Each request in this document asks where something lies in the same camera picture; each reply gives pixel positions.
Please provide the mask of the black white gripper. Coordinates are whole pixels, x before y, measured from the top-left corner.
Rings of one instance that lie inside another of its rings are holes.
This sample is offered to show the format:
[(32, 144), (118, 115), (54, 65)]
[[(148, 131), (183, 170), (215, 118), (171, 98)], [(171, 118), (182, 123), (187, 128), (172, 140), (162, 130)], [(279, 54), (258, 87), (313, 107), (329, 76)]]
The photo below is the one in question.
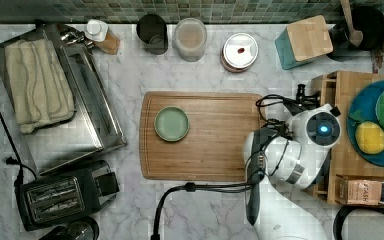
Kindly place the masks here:
[(320, 106), (320, 96), (315, 94), (312, 96), (300, 96), (295, 100), (286, 99), (283, 105), (292, 116), (295, 116), (301, 112), (318, 108)]

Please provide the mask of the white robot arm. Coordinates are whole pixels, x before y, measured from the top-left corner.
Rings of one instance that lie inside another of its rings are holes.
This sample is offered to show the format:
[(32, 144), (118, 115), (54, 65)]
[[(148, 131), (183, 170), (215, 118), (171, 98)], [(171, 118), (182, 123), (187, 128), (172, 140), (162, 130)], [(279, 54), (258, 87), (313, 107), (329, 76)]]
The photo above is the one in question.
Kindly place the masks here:
[(318, 105), (316, 96), (286, 98), (270, 94), (258, 108), (283, 104), (291, 113), (286, 121), (267, 119), (243, 145), (247, 221), (259, 240), (327, 240), (320, 221), (283, 196), (272, 185), (277, 179), (300, 189), (315, 184), (326, 166), (330, 149), (341, 136), (340, 111)]

